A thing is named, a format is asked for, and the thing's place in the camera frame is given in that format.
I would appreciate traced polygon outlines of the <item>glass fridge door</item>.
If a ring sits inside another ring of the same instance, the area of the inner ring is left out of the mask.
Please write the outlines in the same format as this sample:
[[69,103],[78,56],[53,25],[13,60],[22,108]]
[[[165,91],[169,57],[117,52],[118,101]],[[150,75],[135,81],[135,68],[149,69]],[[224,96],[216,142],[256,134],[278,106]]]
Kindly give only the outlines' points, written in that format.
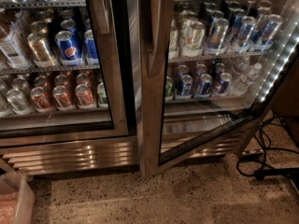
[[[218,142],[235,130],[247,127],[253,133],[273,104],[284,80],[298,60],[299,0],[139,0],[141,122],[138,126],[140,168],[146,177],[154,176],[184,161],[200,146]],[[257,23],[249,45],[241,51],[230,49],[230,40],[245,16]],[[205,40],[216,19],[224,18],[229,28],[226,50],[205,55]],[[188,26],[200,21],[206,27],[202,52],[195,57],[182,55]],[[169,59],[171,26],[178,29],[178,56]],[[230,89],[250,65],[262,70],[241,96]],[[232,75],[226,96],[214,96],[214,82],[221,73]],[[194,96],[198,79],[212,76],[210,95]],[[192,77],[192,96],[177,99],[183,75]],[[165,100],[166,77],[172,78],[173,99]]]
[[[13,69],[1,53],[1,118],[2,147],[21,147],[54,142],[70,142],[120,136],[127,132],[121,68],[111,0],[0,0],[0,23],[7,24],[30,51],[31,66],[27,70]],[[82,64],[64,66],[56,43],[63,31],[76,35],[82,45]],[[93,31],[99,64],[87,59],[84,33]],[[27,37],[41,33],[50,43],[58,65],[40,68],[34,62]],[[95,107],[80,108],[75,94],[77,85],[88,85]],[[53,97],[57,86],[68,88],[75,108],[59,110]],[[50,112],[41,113],[31,100],[30,91],[44,88],[53,101]],[[22,91],[32,112],[19,115],[7,100],[11,89]]]

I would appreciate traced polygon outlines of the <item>stainless fridge bottom grille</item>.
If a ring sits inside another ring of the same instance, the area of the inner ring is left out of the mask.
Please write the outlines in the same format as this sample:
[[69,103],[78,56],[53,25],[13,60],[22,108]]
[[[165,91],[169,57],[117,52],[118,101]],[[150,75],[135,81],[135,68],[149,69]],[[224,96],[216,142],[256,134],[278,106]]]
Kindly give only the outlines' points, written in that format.
[[[247,127],[230,132],[218,142],[197,147],[189,159],[241,153],[251,134],[251,129]],[[140,157],[137,142],[126,138],[106,144],[92,141],[2,149],[1,160],[1,167],[7,172],[8,167],[11,167],[27,175],[45,175],[138,165]]]

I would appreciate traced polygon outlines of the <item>green soda can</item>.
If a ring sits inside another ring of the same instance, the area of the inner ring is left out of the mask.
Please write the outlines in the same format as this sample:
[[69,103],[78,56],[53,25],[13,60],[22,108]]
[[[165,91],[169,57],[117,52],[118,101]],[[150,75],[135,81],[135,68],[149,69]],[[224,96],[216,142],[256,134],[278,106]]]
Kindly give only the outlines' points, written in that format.
[[165,100],[169,101],[173,99],[173,83],[172,78],[166,77],[166,85],[165,85]]

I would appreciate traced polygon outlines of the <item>blue Pepsi can lower left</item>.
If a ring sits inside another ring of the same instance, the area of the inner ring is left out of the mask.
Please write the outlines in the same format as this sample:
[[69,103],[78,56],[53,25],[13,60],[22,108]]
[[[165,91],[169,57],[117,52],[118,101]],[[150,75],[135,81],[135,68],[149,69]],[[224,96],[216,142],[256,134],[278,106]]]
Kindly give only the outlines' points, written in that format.
[[177,85],[176,98],[189,99],[192,96],[192,77],[183,75]]

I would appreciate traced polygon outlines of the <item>blue pepsi can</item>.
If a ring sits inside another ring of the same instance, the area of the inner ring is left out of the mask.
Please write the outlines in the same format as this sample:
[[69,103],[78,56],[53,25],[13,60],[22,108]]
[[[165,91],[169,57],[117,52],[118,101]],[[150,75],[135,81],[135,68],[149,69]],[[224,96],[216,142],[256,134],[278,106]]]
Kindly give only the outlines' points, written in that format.
[[78,66],[82,64],[82,45],[76,35],[63,30],[56,35],[56,43],[64,66]]
[[194,96],[196,98],[207,98],[210,95],[210,89],[212,85],[212,76],[209,74],[203,74],[198,79]]
[[221,73],[213,85],[212,94],[214,96],[226,96],[232,83],[232,75],[229,73]]
[[189,99],[192,96],[192,77],[183,75],[177,85],[176,98]]

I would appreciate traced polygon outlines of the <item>blue Pepsi can lower middle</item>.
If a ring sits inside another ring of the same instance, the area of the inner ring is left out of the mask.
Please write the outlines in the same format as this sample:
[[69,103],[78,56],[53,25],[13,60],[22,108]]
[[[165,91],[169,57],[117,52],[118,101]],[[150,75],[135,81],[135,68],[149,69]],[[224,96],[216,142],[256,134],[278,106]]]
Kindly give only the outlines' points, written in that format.
[[210,95],[210,89],[212,85],[212,76],[209,74],[203,74],[198,79],[194,96],[196,98],[207,98]]

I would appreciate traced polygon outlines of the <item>red soda can right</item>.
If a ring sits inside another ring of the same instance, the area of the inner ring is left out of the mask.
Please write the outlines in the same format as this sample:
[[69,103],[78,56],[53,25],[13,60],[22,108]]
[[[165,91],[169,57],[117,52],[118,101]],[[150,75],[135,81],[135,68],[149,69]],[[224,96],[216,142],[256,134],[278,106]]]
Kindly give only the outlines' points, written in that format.
[[78,99],[78,106],[80,108],[94,108],[95,101],[91,88],[86,84],[77,85],[75,88],[75,94]]

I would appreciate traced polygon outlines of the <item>red soda can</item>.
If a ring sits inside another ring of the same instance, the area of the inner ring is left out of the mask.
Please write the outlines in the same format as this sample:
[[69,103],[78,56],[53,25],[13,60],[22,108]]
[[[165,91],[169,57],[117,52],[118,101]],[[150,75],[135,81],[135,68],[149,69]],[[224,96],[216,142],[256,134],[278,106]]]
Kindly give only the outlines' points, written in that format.
[[52,99],[49,93],[42,87],[35,87],[30,91],[31,100],[38,112],[50,112],[54,108]]
[[75,94],[78,99],[78,106],[80,108],[94,108],[95,101],[91,88],[86,84],[77,85],[75,88]]
[[65,86],[55,87],[52,94],[59,110],[65,111],[75,108],[73,98],[71,97],[68,88]]

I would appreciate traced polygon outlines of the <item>blue Pepsi can lower right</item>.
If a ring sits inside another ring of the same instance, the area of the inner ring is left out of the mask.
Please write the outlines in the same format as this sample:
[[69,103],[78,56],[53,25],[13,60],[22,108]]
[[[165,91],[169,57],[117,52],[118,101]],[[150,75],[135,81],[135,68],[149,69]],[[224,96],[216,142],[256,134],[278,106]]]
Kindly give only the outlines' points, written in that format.
[[226,96],[232,83],[232,75],[229,73],[221,73],[213,85],[212,94],[214,96]]

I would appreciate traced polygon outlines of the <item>Mountain Dew can right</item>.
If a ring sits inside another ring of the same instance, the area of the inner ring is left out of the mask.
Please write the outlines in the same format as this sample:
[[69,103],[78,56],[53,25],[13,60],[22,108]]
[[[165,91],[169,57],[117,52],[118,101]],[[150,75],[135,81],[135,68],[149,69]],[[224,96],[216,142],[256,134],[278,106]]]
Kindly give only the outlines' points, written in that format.
[[205,32],[206,27],[200,21],[192,21],[190,23],[182,45],[183,56],[195,57],[201,54]]

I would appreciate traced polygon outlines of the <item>blue Pepsi can edge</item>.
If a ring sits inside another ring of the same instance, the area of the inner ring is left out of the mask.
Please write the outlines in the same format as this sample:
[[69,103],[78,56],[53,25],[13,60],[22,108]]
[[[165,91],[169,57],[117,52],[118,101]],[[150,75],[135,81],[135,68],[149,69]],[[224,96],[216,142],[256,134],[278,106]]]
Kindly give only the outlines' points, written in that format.
[[99,64],[97,49],[93,38],[93,31],[87,30],[84,33],[84,43],[87,50],[87,59],[91,64]]

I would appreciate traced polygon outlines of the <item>red soda can middle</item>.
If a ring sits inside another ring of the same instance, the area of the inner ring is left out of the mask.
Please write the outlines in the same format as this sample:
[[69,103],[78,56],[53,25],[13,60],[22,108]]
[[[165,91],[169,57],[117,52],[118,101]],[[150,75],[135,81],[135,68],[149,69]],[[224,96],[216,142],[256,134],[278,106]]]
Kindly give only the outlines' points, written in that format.
[[52,94],[59,110],[65,111],[75,108],[73,98],[71,97],[68,88],[65,86],[55,87]]

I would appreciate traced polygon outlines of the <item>silver blue energy can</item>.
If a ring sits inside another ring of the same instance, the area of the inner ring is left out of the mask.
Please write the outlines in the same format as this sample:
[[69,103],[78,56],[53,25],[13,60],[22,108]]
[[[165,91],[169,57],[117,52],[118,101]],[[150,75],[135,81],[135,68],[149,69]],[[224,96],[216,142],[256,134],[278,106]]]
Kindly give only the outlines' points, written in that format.
[[212,25],[211,32],[205,40],[205,55],[219,55],[226,50],[224,39],[226,37],[229,22],[224,19],[216,19]]

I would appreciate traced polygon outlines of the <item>clear water bottle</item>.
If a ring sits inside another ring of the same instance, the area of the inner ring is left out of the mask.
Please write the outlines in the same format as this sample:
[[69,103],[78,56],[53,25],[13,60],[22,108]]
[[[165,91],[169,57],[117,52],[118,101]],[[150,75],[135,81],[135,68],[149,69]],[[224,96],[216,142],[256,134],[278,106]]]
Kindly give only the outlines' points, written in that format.
[[235,96],[245,94],[255,79],[260,75],[261,70],[262,65],[260,63],[248,66],[233,83],[230,93]]

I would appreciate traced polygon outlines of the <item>blue Pepsi can front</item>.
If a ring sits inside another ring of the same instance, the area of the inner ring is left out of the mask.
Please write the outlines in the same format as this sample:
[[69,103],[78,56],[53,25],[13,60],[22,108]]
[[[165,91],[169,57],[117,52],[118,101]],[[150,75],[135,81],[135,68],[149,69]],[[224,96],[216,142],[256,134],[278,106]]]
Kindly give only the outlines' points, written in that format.
[[82,64],[82,45],[76,35],[63,30],[56,35],[56,43],[64,66],[78,66]]

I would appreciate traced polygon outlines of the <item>red soda can left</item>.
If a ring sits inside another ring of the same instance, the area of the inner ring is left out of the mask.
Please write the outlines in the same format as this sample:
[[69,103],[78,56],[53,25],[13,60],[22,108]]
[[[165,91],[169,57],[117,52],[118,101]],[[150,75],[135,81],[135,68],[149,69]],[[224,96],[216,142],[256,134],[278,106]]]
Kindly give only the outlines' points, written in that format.
[[54,108],[52,99],[49,93],[42,87],[35,87],[30,91],[31,100],[38,112],[50,112]]

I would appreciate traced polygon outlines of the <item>gold soda can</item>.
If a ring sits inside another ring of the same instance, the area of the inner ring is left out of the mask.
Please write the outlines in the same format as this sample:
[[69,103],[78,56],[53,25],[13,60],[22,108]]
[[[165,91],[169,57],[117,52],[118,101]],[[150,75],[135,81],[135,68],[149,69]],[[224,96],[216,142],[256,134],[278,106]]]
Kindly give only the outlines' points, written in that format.
[[34,62],[38,67],[49,68],[58,65],[58,61],[45,35],[41,33],[31,33],[28,35],[27,41],[34,54]]

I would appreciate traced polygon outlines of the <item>silver can lower left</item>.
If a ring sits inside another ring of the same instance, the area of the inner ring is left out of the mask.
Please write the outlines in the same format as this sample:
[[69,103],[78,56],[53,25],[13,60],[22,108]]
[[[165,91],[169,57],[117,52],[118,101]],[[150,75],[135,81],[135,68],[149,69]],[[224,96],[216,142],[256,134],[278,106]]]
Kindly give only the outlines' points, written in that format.
[[13,111],[19,115],[26,115],[32,112],[31,105],[25,94],[18,89],[11,89],[7,92],[7,100]]

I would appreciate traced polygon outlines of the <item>clear labelled bottle left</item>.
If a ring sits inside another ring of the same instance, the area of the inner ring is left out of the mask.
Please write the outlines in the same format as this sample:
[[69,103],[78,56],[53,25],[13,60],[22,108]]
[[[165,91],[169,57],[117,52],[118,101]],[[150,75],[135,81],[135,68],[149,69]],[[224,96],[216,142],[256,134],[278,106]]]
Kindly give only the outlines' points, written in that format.
[[31,66],[30,51],[5,23],[0,23],[0,50],[13,69],[27,70]]

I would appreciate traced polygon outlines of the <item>clear plastic storage bin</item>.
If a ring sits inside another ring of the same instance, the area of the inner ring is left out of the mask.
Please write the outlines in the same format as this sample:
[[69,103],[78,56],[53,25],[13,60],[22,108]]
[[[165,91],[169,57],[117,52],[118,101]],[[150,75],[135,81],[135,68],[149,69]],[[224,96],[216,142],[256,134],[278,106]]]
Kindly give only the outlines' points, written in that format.
[[34,202],[25,173],[0,176],[0,224],[31,224]]

